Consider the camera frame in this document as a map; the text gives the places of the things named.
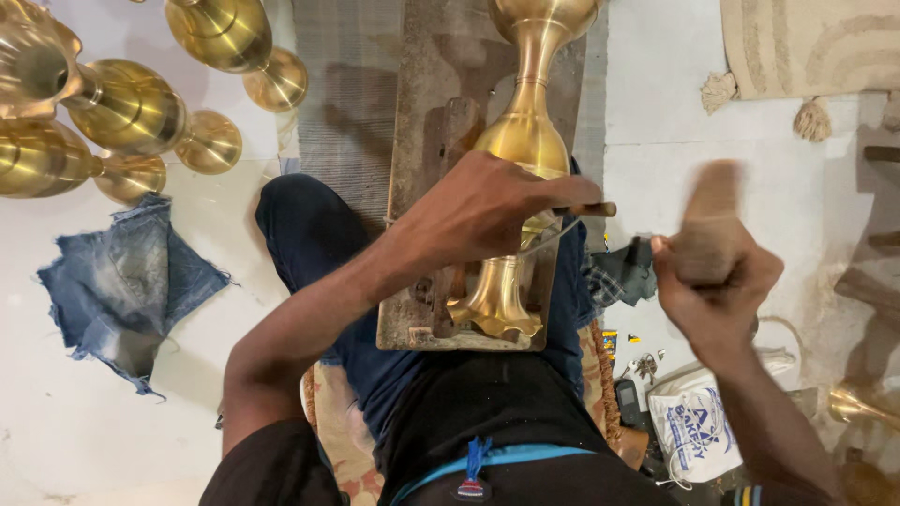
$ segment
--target dark blue pants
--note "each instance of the dark blue pants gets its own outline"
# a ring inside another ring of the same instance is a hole
[[[572,172],[579,173],[574,160]],[[265,235],[275,269],[291,294],[344,265],[369,243],[362,223],[344,201],[326,185],[304,174],[277,177],[263,188],[256,223]],[[594,316],[580,272],[586,237],[587,230],[579,223],[560,239],[547,345],[539,353],[571,383],[579,397],[584,384],[577,330]],[[359,397],[363,420],[376,442],[381,439],[394,403],[423,363],[423,354],[418,351],[378,349],[377,321],[375,308],[344,329],[321,359],[346,370],[347,381]]]

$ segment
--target brass pot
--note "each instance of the brass pot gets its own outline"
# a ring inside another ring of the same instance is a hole
[[[166,186],[162,158],[99,158],[67,126],[53,120],[0,120],[0,196],[48,197],[74,190],[89,177],[115,202],[138,203]]]
[[[0,81],[4,117],[53,118],[62,103],[88,139],[114,153],[153,156],[175,149],[204,174],[237,163],[241,138],[228,118],[189,114],[165,79],[133,61],[77,65],[80,50],[78,38],[46,10],[25,0],[0,0],[0,71],[13,76]]]
[[[289,50],[272,45],[272,28],[258,0],[167,0],[166,21],[194,59],[243,75],[244,89],[263,109],[290,111],[306,96],[306,67]]]

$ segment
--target wooden board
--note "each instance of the wooden board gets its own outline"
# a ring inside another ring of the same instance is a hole
[[[550,69],[551,120],[572,151],[581,97],[586,39],[557,54]],[[518,50],[500,37],[485,0],[407,0],[397,86],[388,216],[401,217],[470,149],[485,124],[512,96]],[[529,259],[533,273],[525,304],[546,325],[556,246]],[[517,342],[456,329],[446,299],[460,296],[477,266],[448,267],[382,302],[377,345],[382,349],[536,351],[545,330]]]

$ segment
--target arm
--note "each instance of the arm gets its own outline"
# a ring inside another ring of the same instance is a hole
[[[441,267],[515,254],[528,217],[600,199],[581,177],[543,180],[486,151],[467,154],[372,246],[235,345],[225,367],[223,455],[258,429],[303,417],[303,373],[381,300]]]
[[[670,242],[652,240],[660,305],[714,374],[744,463],[754,479],[805,489],[840,502],[831,458],[806,417],[779,389],[751,345],[760,304],[784,268],[743,226],[738,262],[722,291],[701,294],[675,276]]]

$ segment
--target man's right hand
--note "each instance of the man's right hand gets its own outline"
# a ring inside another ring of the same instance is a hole
[[[757,360],[751,346],[751,325],[784,270],[778,257],[757,245],[743,225],[740,227],[737,263],[716,297],[678,280],[668,238],[651,240],[660,305],[688,338],[697,358],[720,377],[740,371],[747,360]]]

